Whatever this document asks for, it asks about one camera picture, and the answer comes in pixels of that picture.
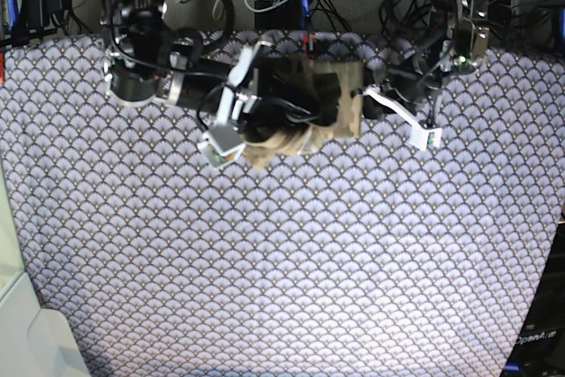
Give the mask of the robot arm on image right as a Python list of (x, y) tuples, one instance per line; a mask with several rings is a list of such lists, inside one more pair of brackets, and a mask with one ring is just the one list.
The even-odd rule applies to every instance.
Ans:
[(434, 126), (445, 86), (454, 77), (474, 73), (486, 55), (488, 1), (382, 0), (383, 35), (410, 47), (373, 75), (379, 93), (412, 114), (427, 107), (424, 125)]

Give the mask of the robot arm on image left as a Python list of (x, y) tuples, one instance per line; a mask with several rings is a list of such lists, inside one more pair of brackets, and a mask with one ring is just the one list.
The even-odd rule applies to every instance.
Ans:
[(223, 30), (206, 41), (195, 28), (166, 23), (166, 0), (102, 0), (108, 90), (131, 107), (161, 100), (200, 120), (211, 116), (201, 123), (203, 137), (221, 150), (336, 124), (338, 78), (269, 57), (269, 35), (243, 46), (232, 64), (211, 59), (228, 45), (235, 24), (232, 0), (220, 2)]

